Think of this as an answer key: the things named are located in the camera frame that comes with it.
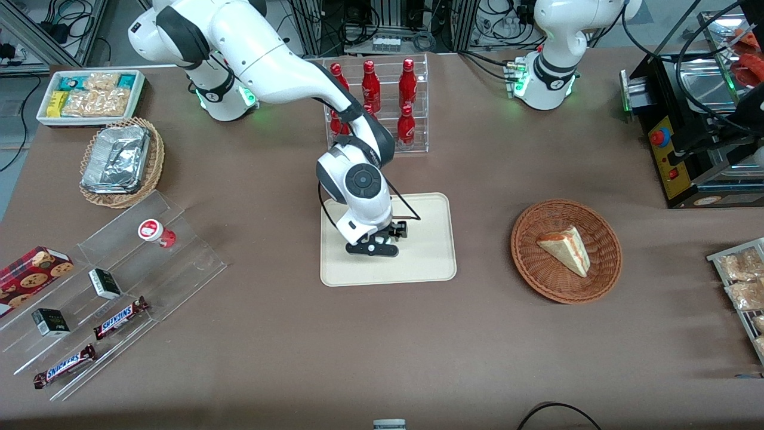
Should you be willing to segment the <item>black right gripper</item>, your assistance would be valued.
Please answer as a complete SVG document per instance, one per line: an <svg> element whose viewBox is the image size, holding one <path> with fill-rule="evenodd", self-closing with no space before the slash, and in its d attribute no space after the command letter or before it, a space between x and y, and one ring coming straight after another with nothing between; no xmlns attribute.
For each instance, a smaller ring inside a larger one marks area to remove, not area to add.
<svg viewBox="0 0 764 430"><path fill-rule="evenodd" d="M399 234L393 231L379 231L371 236L364 236L358 243L346 244L346 251L351 255L366 255L377 257L396 257L399 254L395 244Z"/></svg>

